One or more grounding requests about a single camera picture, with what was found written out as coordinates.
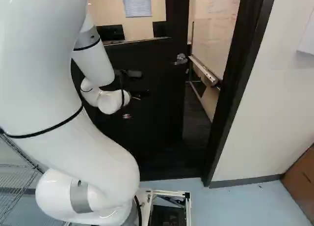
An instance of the dark carpet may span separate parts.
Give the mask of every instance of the dark carpet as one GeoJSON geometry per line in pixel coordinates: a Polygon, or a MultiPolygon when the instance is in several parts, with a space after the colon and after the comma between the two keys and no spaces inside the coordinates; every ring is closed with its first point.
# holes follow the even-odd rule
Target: dark carpet
{"type": "Polygon", "coordinates": [[[183,140],[161,148],[141,165],[141,179],[199,177],[211,122],[190,84],[185,86],[183,140]]]}

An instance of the door handle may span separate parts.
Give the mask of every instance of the door handle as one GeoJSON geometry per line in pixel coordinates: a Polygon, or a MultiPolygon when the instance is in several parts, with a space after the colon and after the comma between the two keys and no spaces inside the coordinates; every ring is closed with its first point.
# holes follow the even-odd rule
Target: door handle
{"type": "Polygon", "coordinates": [[[177,55],[177,61],[173,62],[174,65],[182,65],[187,63],[187,58],[184,53],[180,53],[177,55]]]}

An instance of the silver band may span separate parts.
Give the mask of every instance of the silver band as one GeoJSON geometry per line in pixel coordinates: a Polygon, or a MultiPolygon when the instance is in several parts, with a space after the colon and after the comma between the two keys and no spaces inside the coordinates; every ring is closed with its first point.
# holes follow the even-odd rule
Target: silver band
{"type": "Polygon", "coordinates": [[[96,26],[92,27],[89,31],[80,33],[75,43],[74,50],[88,48],[97,43],[100,36],[97,32],[96,26]]]}
{"type": "Polygon", "coordinates": [[[71,183],[70,202],[73,210],[78,214],[93,212],[88,202],[87,189],[86,182],[72,181],[71,183]]]}

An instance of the whiteboard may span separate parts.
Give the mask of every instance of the whiteboard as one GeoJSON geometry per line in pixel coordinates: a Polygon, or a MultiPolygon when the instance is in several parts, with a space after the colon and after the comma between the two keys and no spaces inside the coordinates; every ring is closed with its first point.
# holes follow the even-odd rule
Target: whiteboard
{"type": "Polygon", "coordinates": [[[195,0],[192,54],[223,78],[240,0],[195,0]]]}

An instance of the black ring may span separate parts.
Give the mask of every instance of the black ring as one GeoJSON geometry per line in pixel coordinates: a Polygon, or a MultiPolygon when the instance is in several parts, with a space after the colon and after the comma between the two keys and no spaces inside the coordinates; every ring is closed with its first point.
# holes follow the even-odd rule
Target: black ring
{"type": "Polygon", "coordinates": [[[87,46],[87,47],[83,47],[83,48],[74,48],[73,51],[76,52],[76,51],[83,51],[83,50],[86,50],[86,49],[89,49],[89,48],[92,48],[94,47],[95,45],[97,45],[98,43],[100,42],[100,38],[93,44],[87,46]]]}
{"type": "Polygon", "coordinates": [[[67,118],[66,120],[62,121],[61,123],[58,123],[48,129],[44,129],[42,131],[39,131],[39,132],[36,132],[36,133],[32,133],[32,134],[25,134],[25,135],[11,135],[11,134],[7,134],[7,133],[4,133],[6,136],[8,136],[9,138],[12,138],[12,139],[27,139],[27,138],[31,138],[31,137],[35,137],[35,136],[38,136],[38,135],[41,135],[41,134],[45,134],[47,132],[50,132],[54,129],[57,129],[59,127],[61,127],[62,125],[68,123],[69,121],[71,121],[72,119],[74,119],[75,117],[77,117],[77,115],[83,110],[83,104],[81,105],[81,107],[79,108],[79,110],[77,112],[75,112],[74,115],[72,115],[71,117],[67,118]]]}
{"type": "Polygon", "coordinates": [[[83,89],[80,88],[80,90],[81,90],[82,92],[90,92],[90,91],[93,90],[93,89],[91,88],[89,91],[84,91],[83,89]]]}

